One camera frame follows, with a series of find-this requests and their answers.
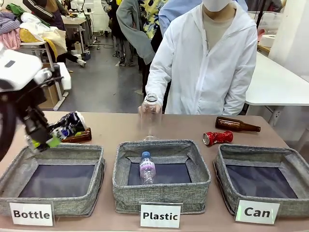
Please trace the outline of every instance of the crushed red can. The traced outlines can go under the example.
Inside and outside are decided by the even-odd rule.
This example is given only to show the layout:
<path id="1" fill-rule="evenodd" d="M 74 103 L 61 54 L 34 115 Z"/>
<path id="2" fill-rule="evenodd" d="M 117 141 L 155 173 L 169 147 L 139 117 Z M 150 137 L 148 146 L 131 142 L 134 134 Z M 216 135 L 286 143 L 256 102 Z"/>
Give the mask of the crushed red can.
<path id="1" fill-rule="evenodd" d="M 226 132 L 207 132 L 203 135 L 203 142 L 206 146 L 211 146 L 217 143 L 230 143 L 233 138 L 233 132 L 229 130 Z"/>

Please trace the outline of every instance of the white jacket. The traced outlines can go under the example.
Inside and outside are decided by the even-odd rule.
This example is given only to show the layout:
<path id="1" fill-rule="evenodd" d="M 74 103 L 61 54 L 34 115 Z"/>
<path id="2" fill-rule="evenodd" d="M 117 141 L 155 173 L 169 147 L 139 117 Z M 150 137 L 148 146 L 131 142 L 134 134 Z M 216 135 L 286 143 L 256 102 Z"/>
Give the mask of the white jacket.
<path id="1" fill-rule="evenodd" d="M 235 5 L 236 15 L 218 43 L 208 51 L 202 4 L 170 24 L 150 66 L 147 93 L 163 102 L 172 80 L 166 114 L 237 115 L 256 63 L 255 22 Z"/>

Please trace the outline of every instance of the pile of clothes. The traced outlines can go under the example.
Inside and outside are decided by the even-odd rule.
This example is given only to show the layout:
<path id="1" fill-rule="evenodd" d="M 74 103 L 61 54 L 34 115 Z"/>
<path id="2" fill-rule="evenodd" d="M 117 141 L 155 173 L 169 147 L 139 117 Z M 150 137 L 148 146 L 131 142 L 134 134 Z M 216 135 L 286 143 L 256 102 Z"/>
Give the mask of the pile of clothes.
<path id="1" fill-rule="evenodd" d="M 51 27 L 13 3 L 0 12 L 0 42 L 9 49 L 18 49 L 21 42 L 46 41 L 57 58 L 67 52 L 65 37 L 65 31 Z"/>

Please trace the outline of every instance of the concrete floor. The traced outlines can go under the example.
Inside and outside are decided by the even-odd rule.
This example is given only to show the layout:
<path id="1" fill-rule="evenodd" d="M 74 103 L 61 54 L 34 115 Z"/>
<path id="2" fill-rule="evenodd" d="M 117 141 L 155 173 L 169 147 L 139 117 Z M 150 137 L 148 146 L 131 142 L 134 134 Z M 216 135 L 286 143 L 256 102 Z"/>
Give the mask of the concrete floor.
<path id="1" fill-rule="evenodd" d="M 101 44 L 112 44 L 111 38 L 99 37 Z M 137 58 L 135 67 L 115 67 L 114 48 L 100 50 L 90 48 L 91 59 L 86 67 L 67 60 L 71 74 L 72 90 L 62 103 L 59 111 L 136 113 L 142 103 L 142 75 L 139 73 Z"/>

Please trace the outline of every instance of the plastic water bottle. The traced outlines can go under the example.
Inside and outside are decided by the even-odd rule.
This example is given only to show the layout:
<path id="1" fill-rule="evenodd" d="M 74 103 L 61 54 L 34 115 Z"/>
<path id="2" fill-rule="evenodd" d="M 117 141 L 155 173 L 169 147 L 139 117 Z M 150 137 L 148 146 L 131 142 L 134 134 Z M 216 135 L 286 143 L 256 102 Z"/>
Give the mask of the plastic water bottle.
<path id="1" fill-rule="evenodd" d="M 157 96 L 149 93 L 141 105 L 141 130 L 145 140 L 155 139 L 161 124 L 162 107 L 157 102 Z"/>
<path id="2" fill-rule="evenodd" d="M 151 185 L 154 183 L 155 164 L 148 151 L 144 151 L 141 154 L 140 178 L 143 185 Z"/>

